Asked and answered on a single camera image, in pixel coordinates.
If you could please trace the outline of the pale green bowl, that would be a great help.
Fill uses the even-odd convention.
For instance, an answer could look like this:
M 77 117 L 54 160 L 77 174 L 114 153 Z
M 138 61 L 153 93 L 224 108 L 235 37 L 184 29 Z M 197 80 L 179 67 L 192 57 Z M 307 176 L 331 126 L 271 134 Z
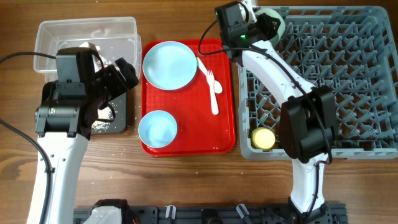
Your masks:
M 275 47 L 285 32 L 285 22 L 283 17 L 271 8 L 261 8 L 254 13 L 259 22 L 260 28 L 263 29 L 267 39 Z

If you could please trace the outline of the white plastic spoon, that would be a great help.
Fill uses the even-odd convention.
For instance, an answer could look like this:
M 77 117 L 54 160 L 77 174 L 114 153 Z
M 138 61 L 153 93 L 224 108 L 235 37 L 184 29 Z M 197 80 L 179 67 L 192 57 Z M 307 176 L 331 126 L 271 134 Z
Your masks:
M 201 61 L 199 57 L 197 57 L 197 66 L 200 69 L 200 71 L 208 78 L 208 70 L 206 69 L 205 65 Z M 214 80 L 213 82 L 213 88 L 216 94 L 221 94 L 223 92 L 223 88 L 220 84 L 220 82 Z

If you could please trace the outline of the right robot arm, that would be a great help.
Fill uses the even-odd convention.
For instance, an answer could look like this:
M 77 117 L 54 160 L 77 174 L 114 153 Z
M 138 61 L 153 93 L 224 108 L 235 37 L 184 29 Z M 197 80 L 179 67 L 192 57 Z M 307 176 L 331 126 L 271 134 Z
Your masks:
M 331 145 L 338 135 L 333 90 L 301 77 L 276 51 L 285 32 L 273 9 L 233 1 L 215 8 L 223 51 L 255 75 L 280 106 L 278 138 L 292 159 L 292 219 L 308 223 L 326 212 L 322 195 L 324 166 L 333 161 Z

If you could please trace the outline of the yellow plastic cup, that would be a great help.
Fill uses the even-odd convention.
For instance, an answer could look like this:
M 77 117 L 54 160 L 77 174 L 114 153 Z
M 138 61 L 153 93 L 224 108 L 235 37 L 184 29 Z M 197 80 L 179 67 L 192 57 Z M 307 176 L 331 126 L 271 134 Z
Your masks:
M 251 134 L 252 147 L 268 151 L 276 142 L 275 134 L 267 128 L 256 128 Z

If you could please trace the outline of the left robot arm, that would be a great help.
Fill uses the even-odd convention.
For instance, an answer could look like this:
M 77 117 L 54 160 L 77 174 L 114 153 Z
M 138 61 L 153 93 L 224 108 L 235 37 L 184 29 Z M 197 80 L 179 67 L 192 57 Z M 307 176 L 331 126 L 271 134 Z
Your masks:
M 71 223 L 76 188 L 98 110 L 134 88 L 136 70 L 123 58 L 95 69 L 99 53 L 88 47 L 61 49 L 57 80 L 42 90 L 35 111 L 39 154 L 28 223 Z

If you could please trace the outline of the food scraps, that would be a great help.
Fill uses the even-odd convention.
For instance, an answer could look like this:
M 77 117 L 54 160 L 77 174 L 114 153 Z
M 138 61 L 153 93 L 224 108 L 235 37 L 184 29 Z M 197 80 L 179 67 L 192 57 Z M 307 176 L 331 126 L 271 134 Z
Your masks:
M 94 131 L 107 130 L 110 124 L 116 119 L 116 110 L 114 109 L 114 105 L 110 103 L 104 109 L 97 110 L 98 119 L 92 124 L 91 128 Z

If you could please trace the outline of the small light blue bowl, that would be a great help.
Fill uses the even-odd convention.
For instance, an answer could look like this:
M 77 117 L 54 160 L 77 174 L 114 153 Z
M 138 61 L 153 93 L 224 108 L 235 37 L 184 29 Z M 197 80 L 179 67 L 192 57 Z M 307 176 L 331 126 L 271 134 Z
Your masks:
M 168 146 L 175 139 L 177 130 L 175 118 L 163 110 L 147 113 L 141 119 L 138 127 L 141 141 L 152 148 Z

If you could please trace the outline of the light blue plate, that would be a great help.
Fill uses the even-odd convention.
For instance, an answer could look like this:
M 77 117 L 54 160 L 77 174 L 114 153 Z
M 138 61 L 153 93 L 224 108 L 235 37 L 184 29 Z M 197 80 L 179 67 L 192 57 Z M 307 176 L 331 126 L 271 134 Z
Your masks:
M 197 57 L 181 42 L 160 42 L 148 50 L 142 69 L 152 86 L 166 91 L 178 90 L 193 80 L 197 72 Z

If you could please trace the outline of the white plastic fork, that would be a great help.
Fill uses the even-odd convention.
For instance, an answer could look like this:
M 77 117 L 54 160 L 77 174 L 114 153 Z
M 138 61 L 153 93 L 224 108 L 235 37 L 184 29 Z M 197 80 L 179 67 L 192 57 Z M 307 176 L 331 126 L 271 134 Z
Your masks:
M 213 115 L 217 115 L 219 113 L 219 108 L 215 94 L 215 77 L 212 71 L 207 71 L 206 80 L 210 89 L 211 112 Z

